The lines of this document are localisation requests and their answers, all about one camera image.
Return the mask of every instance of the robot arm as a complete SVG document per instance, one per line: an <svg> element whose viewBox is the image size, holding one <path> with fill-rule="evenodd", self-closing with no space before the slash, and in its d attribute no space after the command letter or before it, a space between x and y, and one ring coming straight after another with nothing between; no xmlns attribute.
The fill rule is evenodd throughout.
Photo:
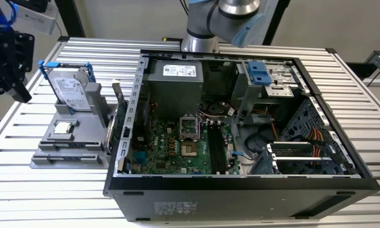
<svg viewBox="0 0 380 228"><path fill-rule="evenodd" d="M9 94L19 102L27 103L31 94L25 88L25 72L32 70L35 37L31 34L15 31L11 25L16 18L15 5L12 6L12 19L7 18L0 9L0 94ZM21 6L44 12L48 0L12 0Z"/></svg>
<svg viewBox="0 0 380 228"><path fill-rule="evenodd" d="M189 0L181 51L217 53L217 37L240 48L248 46L265 19L259 5L260 0Z"/></svg>

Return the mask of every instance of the gray 3d-printed holder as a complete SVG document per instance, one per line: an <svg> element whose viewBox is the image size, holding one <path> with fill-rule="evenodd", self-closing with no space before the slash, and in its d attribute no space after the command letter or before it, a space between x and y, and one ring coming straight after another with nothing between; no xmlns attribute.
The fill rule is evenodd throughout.
<svg viewBox="0 0 380 228"><path fill-rule="evenodd" d="M100 95L101 85L88 83L85 93L91 112L73 112L64 104L55 104L57 113L39 143L29 167L33 169L107 169L105 136L112 107ZM69 132L55 133L57 123L71 125Z"/></svg>

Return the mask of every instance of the sticker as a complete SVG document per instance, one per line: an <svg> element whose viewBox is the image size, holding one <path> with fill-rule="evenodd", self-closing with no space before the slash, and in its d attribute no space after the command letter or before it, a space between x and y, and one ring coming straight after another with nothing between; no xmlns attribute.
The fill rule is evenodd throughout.
<svg viewBox="0 0 380 228"><path fill-rule="evenodd" d="M229 116L233 116L233 112L235 112L235 109L233 109L233 108L229 108L228 115L229 115Z"/></svg>
<svg viewBox="0 0 380 228"><path fill-rule="evenodd" d="M196 66L165 65L164 76L196 77Z"/></svg>
<svg viewBox="0 0 380 228"><path fill-rule="evenodd" d="M155 213L157 215L193 215L196 213L197 202L153 202Z"/></svg>
<svg viewBox="0 0 380 228"><path fill-rule="evenodd" d="M89 103L81 83L75 78L59 77L55 79L65 104L76 111L89 111Z"/></svg>

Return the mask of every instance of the hard drive label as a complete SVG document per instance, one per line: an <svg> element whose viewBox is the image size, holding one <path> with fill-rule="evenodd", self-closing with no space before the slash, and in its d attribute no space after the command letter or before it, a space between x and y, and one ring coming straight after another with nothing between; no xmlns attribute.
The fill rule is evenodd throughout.
<svg viewBox="0 0 380 228"><path fill-rule="evenodd" d="M65 104L76 111L89 111L89 103L81 83L75 78L56 78L57 89Z"/></svg>

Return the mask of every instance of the blue latch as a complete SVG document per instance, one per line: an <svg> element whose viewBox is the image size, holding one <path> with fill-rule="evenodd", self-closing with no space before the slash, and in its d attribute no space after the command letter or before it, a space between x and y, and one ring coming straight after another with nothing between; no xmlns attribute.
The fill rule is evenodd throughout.
<svg viewBox="0 0 380 228"><path fill-rule="evenodd" d="M248 73L251 75L255 85L272 84L271 75L267 72L265 64L263 62L248 61Z"/></svg>

